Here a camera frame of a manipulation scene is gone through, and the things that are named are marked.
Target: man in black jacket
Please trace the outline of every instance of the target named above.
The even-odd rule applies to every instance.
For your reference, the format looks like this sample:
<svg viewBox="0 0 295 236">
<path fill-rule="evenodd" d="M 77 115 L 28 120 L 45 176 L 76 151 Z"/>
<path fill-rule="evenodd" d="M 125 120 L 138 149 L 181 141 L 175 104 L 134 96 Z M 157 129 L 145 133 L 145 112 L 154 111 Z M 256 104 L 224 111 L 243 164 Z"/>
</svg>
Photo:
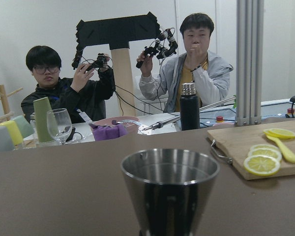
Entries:
<svg viewBox="0 0 295 236">
<path fill-rule="evenodd" d="M 34 112 L 33 101 L 42 97 L 49 98 L 52 109 L 66 108 L 72 123 L 85 122 L 84 113 L 93 121 L 106 118 L 104 100 L 115 90 L 113 70 L 106 64 L 98 69 L 99 81 L 90 80 L 94 75 L 94 68 L 87 71 L 90 64 L 80 64 L 73 78 L 61 79 L 58 53 L 48 46 L 35 46 L 26 56 L 26 65 L 38 82 L 36 91 L 21 103 L 27 121 Z"/>
</svg>

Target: white tag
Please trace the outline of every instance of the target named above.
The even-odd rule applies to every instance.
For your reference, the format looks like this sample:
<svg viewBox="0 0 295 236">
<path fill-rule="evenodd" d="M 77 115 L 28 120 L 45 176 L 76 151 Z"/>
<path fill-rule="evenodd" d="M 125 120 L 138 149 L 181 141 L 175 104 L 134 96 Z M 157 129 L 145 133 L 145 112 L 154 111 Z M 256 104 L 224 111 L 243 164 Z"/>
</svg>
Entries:
<svg viewBox="0 0 295 236">
<path fill-rule="evenodd" d="M 80 117 L 82 117 L 82 119 L 86 123 L 92 123 L 93 122 L 85 112 L 82 112 L 80 109 L 77 109 L 77 111 L 79 112 Z"/>
</svg>

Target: gray jacket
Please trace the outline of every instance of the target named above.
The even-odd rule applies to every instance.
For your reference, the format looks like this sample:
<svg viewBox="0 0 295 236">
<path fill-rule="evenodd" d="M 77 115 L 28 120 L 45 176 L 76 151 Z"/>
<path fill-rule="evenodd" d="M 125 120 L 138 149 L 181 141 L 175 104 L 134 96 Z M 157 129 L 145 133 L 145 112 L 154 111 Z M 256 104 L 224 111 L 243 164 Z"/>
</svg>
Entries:
<svg viewBox="0 0 295 236">
<path fill-rule="evenodd" d="M 161 67 L 157 78 L 141 76 L 140 90 L 147 99 L 155 100 L 168 91 L 164 112 L 175 111 L 177 89 L 186 56 L 185 53 L 169 60 Z M 230 72 L 233 70 L 232 65 L 213 52 L 207 52 L 207 59 L 207 71 L 199 67 L 192 72 L 197 94 L 203 106 L 221 101 L 227 96 L 230 87 Z"/>
</svg>

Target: brown table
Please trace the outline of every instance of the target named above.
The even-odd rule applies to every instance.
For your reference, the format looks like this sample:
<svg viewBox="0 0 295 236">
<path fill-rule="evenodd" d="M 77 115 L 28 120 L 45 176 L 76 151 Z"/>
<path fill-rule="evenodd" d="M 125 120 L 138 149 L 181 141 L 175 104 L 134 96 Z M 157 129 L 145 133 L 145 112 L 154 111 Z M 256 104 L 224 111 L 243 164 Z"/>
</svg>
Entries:
<svg viewBox="0 0 295 236">
<path fill-rule="evenodd" d="M 120 162 L 149 148 L 210 154 L 207 128 L 1 152 L 0 236 L 137 236 Z M 295 176 L 247 181 L 220 164 L 197 235 L 295 236 Z"/>
</svg>

